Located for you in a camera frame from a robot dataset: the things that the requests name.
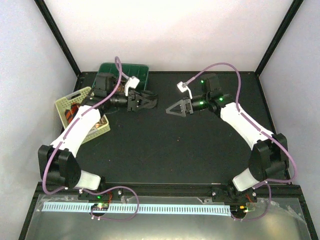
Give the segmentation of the black necktie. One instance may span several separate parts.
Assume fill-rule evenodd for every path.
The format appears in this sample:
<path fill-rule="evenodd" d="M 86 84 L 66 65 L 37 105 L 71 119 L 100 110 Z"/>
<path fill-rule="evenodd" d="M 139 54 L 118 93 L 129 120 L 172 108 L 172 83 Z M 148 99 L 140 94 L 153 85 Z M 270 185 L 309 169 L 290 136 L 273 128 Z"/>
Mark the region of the black necktie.
<path fill-rule="evenodd" d="M 159 96 L 158 94 L 153 93 L 152 91 L 143 91 L 144 94 L 144 108 L 153 109 L 157 107 Z"/>

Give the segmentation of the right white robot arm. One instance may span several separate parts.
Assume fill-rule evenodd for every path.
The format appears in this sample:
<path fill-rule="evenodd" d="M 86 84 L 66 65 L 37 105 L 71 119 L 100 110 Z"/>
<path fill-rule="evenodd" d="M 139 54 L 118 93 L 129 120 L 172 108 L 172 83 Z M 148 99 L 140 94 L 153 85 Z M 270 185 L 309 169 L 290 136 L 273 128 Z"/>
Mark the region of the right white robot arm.
<path fill-rule="evenodd" d="M 224 94 L 215 74 L 203 75 L 200 82 L 202 94 L 194 96 L 190 88 L 180 81 L 177 88 L 182 93 L 188 92 L 188 96 L 165 111 L 167 114 L 185 117 L 195 111 L 208 109 L 244 139 L 251 150 L 248 167 L 233 177 L 227 186 L 228 198 L 238 202 L 248 189 L 274 181 L 278 173 L 289 168 L 287 139 L 283 134 L 274 134 L 261 126 L 236 104 L 230 94 Z"/>

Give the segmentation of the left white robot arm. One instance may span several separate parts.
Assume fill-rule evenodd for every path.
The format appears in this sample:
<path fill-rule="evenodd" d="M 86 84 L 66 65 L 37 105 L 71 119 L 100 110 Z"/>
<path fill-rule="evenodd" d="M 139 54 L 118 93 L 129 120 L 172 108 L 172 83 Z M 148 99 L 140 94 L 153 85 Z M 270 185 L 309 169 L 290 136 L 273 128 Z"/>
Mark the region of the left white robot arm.
<path fill-rule="evenodd" d="M 153 109 L 158 104 L 158 95 L 148 91 L 136 91 L 139 79 L 135 76 L 115 76 L 99 73 L 93 88 L 80 103 L 71 122 L 50 145 L 38 150 L 38 162 L 42 189 L 55 194 L 62 189 L 83 189 L 97 200 L 103 199 L 108 188 L 103 177 L 81 169 L 76 156 L 88 133 L 103 118 L 109 108 L 125 108 L 129 112 Z"/>

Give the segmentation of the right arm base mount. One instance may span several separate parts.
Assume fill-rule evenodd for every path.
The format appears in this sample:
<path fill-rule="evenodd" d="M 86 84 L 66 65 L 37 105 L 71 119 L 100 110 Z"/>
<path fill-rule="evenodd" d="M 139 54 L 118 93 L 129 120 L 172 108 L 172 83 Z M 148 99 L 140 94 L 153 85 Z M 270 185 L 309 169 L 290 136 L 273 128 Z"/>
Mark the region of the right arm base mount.
<path fill-rule="evenodd" d="M 253 195 L 251 188 L 238 191 L 231 184 L 218 184 L 211 188 L 211 197 L 214 203 L 224 203 L 230 206 L 231 214 L 237 219 L 244 219 L 250 212 L 254 211 L 257 197 Z"/>

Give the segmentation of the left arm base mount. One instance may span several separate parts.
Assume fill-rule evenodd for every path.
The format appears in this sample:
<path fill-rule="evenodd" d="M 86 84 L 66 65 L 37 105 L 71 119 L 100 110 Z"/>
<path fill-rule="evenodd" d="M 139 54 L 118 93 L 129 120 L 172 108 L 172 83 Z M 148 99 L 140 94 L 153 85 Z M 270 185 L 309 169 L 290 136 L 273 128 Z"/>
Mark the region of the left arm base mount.
<path fill-rule="evenodd" d="M 91 214 L 91 210 L 93 210 L 92 215 L 98 219 L 101 219 L 101 217 L 105 217 L 106 212 L 110 208 L 111 204 L 120 200 L 123 191 L 123 188 L 116 188 L 103 194 L 94 195 L 88 193 L 87 191 L 79 190 L 77 199 L 93 203 L 93 205 L 90 207 L 89 214 Z"/>

